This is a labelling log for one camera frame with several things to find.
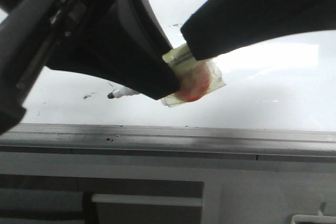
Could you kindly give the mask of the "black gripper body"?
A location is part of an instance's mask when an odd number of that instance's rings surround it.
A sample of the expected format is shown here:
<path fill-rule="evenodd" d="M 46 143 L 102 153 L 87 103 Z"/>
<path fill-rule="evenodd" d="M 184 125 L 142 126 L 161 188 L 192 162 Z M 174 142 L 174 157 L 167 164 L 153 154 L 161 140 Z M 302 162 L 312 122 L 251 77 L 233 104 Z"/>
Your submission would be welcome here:
<path fill-rule="evenodd" d="M 107 80 L 104 66 L 67 67 L 58 58 L 70 51 L 107 0 L 1 0 L 1 132 L 24 117 L 23 103 L 44 66 Z"/>

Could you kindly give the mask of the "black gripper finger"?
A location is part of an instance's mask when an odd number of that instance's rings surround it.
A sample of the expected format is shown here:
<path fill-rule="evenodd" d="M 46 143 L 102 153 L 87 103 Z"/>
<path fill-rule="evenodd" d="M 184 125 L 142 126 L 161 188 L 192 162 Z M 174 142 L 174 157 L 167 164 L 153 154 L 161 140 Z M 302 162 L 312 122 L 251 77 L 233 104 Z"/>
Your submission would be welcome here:
<path fill-rule="evenodd" d="M 149 0 L 94 0 L 84 26 L 47 67 L 103 78 L 158 100 L 180 88 L 162 58 L 170 49 Z"/>
<path fill-rule="evenodd" d="M 335 29 L 335 0 L 207 0 L 181 33 L 197 60 L 278 37 Z"/>

